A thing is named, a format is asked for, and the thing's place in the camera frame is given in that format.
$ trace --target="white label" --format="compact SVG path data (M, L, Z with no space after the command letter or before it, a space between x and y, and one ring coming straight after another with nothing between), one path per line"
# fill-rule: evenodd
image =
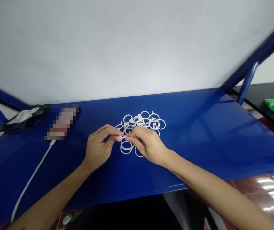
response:
M21 123L32 116L33 113L37 112L39 107L33 108L32 110L22 110L12 121L7 124Z

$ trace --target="finger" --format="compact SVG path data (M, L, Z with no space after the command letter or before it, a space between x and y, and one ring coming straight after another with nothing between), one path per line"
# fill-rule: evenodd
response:
M111 136L108 138L108 140L107 140L106 143L105 143L105 148L106 148L106 150L111 151L112 146L114 145L114 142L116 141L116 137L118 137L118 136L111 135Z
M112 127L112 128L106 128L100 133L96 134L99 141L103 141L106 137L108 137L108 135L122 136L124 135L124 133Z
M113 127L113 126L111 126L111 125L109 125L109 124L106 124L106 125L100 127L100 128L99 128L97 131L95 131L94 133L92 133L92 135L96 135L96 134L100 133L101 131L103 131L103 130L106 129L106 128L114 128L114 129L115 129L115 127Z
M120 139L119 136L117 136L117 135L111 135L110 137L111 137L112 139L114 139L115 141L118 141L118 142L121 141L121 139Z
M127 138L125 138L125 140L133 143L142 155L145 154L144 144L142 144L142 142L139 141L137 138L135 138L135 137L127 137Z
M147 142L148 135L149 135L149 129L145 127L136 127L131 131L130 133L127 134L128 137L138 137L140 138L144 143Z

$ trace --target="plastic ring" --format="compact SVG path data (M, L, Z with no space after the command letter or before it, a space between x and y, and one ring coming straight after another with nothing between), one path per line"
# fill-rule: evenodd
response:
M138 157L144 157L143 155L139 156L139 155L136 153L136 146L135 146L135 154L136 154Z
M152 115L156 115L156 116L158 117L158 120L159 120L159 115L158 115L158 114L156 114L156 113L154 113L154 112L152 111L152 113L151 113L151 115L149 116L149 118L151 118Z
M142 112L140 113L140 116L141 116L142 118L144 118L144 117L141 115L141 114L144 113L144 112L147 113L147 114L149 115L147 118L150 118L150 113L149 113L148 111L142 111Z
M119 125L122 125L121 128L124 126L123 122L121 122L120 124L116 125L115 128L118 129L117 126L119 126Z
M122 150L121 147L120 147L120 150L121 150L121 152L124 153L124 154L129 154L133 149L131 149L128 153L123 152L123 150Z
M158 123L159 123L159 121L160 121L160 120L161 120L161 121L165 124L165 126L164 126L163 128L157 128L157 129L162 130L162 129L164 129L164 128L166 127L166 123L165 123L165 121L164 121L164 120L162 120L162 119L159 119L159 120L158 120Z
M131 116L131 119L133 118L133 116L130 115L130 114L125 115L124 118L123 118L124 123L129 123L129 122L126 122L126 121L125 121L125 118L126 118L127 116Z
M125 142L129 142L129 141L123 141L123 142L121 141L121 148L122 148L122 149L124 149L124 150L132 150L132 149L134 148L134 145L133 145L131 142L129 142L130 145L131 145L130 148L124 148L122 145L123 145Z
M149 124L148 124L148 125L144 122L145 119L149 121ZM143 123L145 124L144 127L149 127L149 126L150 126L151 120L150 120L149 118L142 118L141 120L142 120Z

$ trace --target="right hand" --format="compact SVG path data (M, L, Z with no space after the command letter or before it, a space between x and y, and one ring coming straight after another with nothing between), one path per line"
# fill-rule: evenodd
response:
M140 153L152 163L166 167L170 150L166 148L154 130L141 126L136 127L127 133L125 140L133 143Z

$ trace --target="white cable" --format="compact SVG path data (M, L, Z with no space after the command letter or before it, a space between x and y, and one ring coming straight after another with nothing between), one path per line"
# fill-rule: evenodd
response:
M12 215L11 215L11 223L13 223L13 221L14 221L15 213L16 213L16 211L17 211L17 209L18 209L18 206L19 206L19 204L20 204L20 201L21 201L21 199L22 199L24 193L26 192L26 190L27 190L27 188L28 188L30 182L32 181L33 177L35 176L36 172L37 172L38 169L40 168L40 166L41 166L42 162L44 161L46 155L48 154L48 152L49 152L49 150L51 149L51 147L55 144L55 142L56 142L56 140L52 140L52 141L50 142L50 146L48 147L48 149L47 149L46 153L44 154L42 160L41 160L40 163L38 164L37 168L35 169L34 173L33 173L32 176L31 176L31 178L30 178L29 181L27 182L27 184L26 184L24 190L22 191L22 193L21 193L21 195L20 195L18 201L16 202L15 207L14 207L13 212L12 212Z

